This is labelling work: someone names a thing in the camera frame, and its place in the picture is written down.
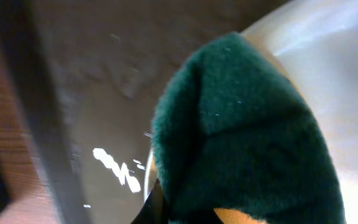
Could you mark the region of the green and yellow sponge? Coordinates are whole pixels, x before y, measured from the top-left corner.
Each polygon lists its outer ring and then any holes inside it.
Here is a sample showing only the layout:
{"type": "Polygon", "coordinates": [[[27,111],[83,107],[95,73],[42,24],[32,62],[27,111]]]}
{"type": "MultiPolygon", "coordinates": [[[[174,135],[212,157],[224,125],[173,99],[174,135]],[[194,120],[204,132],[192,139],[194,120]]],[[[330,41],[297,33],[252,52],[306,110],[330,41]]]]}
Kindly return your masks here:
{"type": "Polygon", "coordinates": [[[237,32],[204,45],[172,77],[152,147],[169,223],[217,208],[267,223],[346,221],[310,107],[237,32]]]}

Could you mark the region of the large dark serving tray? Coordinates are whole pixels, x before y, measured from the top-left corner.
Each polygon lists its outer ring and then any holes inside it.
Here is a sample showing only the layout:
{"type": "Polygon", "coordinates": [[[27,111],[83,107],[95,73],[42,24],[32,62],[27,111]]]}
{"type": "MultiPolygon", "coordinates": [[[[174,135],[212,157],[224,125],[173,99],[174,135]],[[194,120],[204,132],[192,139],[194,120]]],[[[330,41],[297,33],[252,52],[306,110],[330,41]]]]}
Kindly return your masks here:
{"type": "Polygon", "coordinates": [[[130,223],[150,120],[201,45],[282,0],[0,1],[0,51],[25,140],[63,223],[130,223]]]}

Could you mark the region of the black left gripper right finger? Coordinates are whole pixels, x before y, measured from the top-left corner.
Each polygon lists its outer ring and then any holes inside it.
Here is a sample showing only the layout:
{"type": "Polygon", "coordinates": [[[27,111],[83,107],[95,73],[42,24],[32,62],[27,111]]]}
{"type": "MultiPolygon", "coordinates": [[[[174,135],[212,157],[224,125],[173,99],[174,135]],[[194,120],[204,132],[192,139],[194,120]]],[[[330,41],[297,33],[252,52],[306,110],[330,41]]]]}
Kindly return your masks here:
{"type": "Polygon", "coordinates": [[[182,224],[224,224],[214,210],[199,210],[181,219],[182,224]]]}

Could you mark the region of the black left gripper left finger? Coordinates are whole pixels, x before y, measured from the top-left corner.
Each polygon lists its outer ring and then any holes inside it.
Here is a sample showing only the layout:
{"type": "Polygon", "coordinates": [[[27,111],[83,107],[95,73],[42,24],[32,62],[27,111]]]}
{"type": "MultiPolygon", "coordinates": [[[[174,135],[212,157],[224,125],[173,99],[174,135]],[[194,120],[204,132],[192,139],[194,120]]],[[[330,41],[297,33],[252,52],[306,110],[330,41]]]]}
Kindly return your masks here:
{"type": "Polygon", "coordinates": [[[156,180],[144,206],[131,224],[167,224],[168,207],[165,203],[160,181],[156,180]]]}

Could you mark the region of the cream white plate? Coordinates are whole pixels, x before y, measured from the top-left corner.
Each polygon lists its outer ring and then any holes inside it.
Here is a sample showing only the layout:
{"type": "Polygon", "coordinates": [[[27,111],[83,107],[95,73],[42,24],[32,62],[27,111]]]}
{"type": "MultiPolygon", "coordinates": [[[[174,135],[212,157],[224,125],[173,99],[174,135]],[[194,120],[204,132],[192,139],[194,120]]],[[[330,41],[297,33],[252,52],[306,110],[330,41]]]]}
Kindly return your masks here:
{"type": "MultiPolygon", "coordinates": [[[[237,33],[310,107],[338,177],[344,223],[358,223],[358,1],[291,1],[237,33]]],[[[150,193],[158,180],[153,147],[146,174],[150,193]]],[[[215,212],[223,223],[267,223],[215,212]]]]}

